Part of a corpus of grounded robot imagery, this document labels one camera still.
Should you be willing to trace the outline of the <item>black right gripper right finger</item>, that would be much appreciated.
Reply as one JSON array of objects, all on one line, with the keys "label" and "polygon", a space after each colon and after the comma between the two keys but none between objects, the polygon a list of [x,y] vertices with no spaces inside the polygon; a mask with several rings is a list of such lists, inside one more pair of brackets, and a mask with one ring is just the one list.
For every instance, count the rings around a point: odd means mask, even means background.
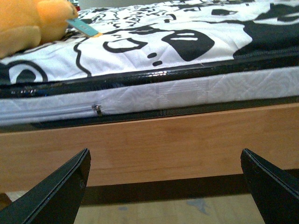
[{"label": "black right gripper right finger", "polygon": [[266,224],[299,222],[299,179],[249,149],[241,153],[249,191]]}]

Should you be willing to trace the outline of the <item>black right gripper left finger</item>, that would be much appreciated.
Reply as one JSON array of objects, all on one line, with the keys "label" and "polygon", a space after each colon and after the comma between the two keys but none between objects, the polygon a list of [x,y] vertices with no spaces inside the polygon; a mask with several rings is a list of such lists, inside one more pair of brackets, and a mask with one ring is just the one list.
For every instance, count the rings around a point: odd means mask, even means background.
[{"label": "black right gripper left finger", "polygon": [[9,206],[2,224],[72,224],[83,199],[91,165],[84,149]]}]

